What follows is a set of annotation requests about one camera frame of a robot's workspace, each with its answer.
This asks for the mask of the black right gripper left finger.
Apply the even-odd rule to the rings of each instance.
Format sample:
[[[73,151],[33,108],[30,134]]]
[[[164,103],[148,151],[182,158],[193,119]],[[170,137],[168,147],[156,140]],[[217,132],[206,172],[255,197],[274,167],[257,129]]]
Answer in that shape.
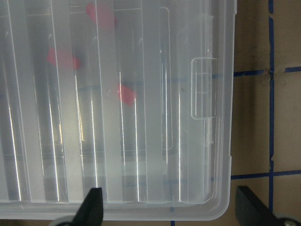
[[[72,226],[100,226],[103,222],[103,193],[91,188],[71,221]]]

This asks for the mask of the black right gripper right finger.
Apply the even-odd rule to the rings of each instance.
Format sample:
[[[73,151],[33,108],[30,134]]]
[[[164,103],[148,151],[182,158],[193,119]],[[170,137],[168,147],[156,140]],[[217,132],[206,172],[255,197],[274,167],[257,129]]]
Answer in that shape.
[[[247,186],[236,189],[236,219],[240,226],[283,226]]]

